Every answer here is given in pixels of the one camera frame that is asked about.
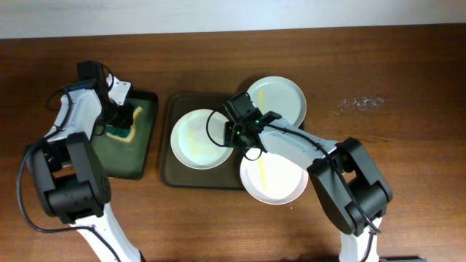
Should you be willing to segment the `green and yellow sponge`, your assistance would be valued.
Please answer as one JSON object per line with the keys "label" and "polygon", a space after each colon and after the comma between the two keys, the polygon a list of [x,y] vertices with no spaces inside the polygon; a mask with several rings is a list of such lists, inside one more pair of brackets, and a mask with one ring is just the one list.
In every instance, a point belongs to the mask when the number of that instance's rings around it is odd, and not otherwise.
{"label": "green and yellow sponge", "polygon": [[143,109],[140,106],[135,106],[132,114],[133,123],[130,125],[129,128],[121,128],[121,127],[109,127],[106,130],[105,135],[113,140],[117,140],[123,143],[129,143],[133,140],[136,134],[136,120],[138,116],[143,112]]}

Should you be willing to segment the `pale grey plate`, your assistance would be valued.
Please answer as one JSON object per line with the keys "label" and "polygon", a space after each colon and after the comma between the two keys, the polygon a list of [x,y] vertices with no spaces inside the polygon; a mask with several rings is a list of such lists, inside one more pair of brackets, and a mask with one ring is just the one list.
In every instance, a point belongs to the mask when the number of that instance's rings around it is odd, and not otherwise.
{"label": "pale grey plate", "polygon": [[306,116],[307,102],[301,88],[281,76],[268,76],[254,82],[247,90],[262,114],[273,111],[299,127]]}

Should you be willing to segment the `cream white plate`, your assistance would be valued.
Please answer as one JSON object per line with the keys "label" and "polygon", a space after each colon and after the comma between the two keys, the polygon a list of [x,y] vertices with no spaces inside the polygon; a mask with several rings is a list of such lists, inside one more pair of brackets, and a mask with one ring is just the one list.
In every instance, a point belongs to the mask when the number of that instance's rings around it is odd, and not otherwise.
{"label": "cream white plate", "polygon": [[206,132],[212,109],[197,109],[184,114],[174,125],[170,146],[175,157],[185,166],[208,170],[223,164],[233,149],[214,144]]}

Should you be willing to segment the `white plate with yellow stain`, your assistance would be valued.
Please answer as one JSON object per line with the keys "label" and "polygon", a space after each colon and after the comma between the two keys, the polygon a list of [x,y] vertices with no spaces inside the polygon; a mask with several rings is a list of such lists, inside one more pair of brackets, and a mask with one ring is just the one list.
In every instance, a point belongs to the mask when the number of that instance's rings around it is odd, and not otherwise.
{"label": "white plate with yellow stain", "polygon": [[283,156],[251,148],[240,163],[240,179],[246,191],[258,201],[284,205],[304,192],[309,175]]}

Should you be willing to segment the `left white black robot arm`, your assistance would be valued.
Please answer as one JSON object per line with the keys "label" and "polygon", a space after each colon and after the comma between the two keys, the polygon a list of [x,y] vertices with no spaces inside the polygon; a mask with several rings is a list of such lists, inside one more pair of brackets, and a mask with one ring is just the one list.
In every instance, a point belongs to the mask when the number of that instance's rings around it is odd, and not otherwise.
{"label": "left white black robot arm", "polygon": [[20,164],[31,173],[43,211],[64,226],[43,229],[29,218],[18,178],[20,211],[40,233],[79,232],[101,261],[143,261],[114,216],[108,175],[91,144],[97,126],[131,130],[135,107],[125,103],[131,85],[118,83],[94,60],[78,63],[77,72],[77,82],[58,90],[61,107],[51,130],[28,147]]}

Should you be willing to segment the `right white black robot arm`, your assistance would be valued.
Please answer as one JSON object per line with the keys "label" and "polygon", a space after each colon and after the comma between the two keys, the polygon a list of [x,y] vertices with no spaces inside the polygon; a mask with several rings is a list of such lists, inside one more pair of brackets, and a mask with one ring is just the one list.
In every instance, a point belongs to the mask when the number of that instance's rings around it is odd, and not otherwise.
{"label": "right white black robot arm", "polygon": [[258,148],[308,172],[324,213],[341,232],[340,261],[380,261],[379,225],[393,194],[359,140],[311,135],[274,111],[261,113],[246,92],[228,99],[224,108],[230,117],[224,146]]}

